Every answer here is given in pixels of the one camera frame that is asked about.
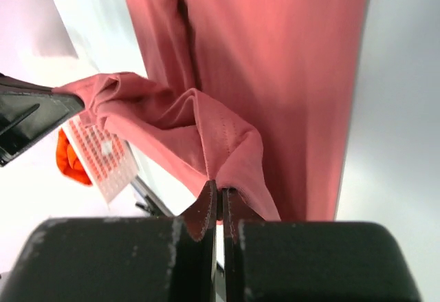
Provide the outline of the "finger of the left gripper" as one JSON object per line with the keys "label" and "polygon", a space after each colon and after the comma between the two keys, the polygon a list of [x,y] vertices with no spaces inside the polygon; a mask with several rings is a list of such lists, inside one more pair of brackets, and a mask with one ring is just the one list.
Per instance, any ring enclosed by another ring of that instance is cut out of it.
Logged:
{"label": "finger of the left gripper", "polygon": [[85,108],[73,94],[1,75],[1,166],[32,148]]}

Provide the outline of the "salmon pink t shirt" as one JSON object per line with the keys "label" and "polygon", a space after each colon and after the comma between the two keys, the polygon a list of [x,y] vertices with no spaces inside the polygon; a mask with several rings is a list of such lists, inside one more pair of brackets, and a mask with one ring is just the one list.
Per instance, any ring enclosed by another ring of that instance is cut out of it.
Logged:
{"label": "salmon pink t shirt", "polygon": [[126,0],[146,77],[58,91],[195,195],[214,180],[266,220],[331,220],[366,2]]}

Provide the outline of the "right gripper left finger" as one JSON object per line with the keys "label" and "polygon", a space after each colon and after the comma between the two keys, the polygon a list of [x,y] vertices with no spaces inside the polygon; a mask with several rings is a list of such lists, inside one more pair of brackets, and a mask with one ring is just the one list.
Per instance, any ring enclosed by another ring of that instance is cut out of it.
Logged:
{"label": "right gripper left finger", "polygon": [[214,301],[217,187],[176,217],[50,219],[27,239],[8,301]]}

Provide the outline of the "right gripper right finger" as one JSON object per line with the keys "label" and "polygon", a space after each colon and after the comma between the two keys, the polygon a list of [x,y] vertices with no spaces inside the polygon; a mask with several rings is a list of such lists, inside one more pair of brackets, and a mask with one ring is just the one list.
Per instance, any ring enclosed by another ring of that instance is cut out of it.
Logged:
{"label": "right gripper right finger", "polygon": [[393,235],[372,222],[268,222],[221,197],[228,301],[420,301]]}

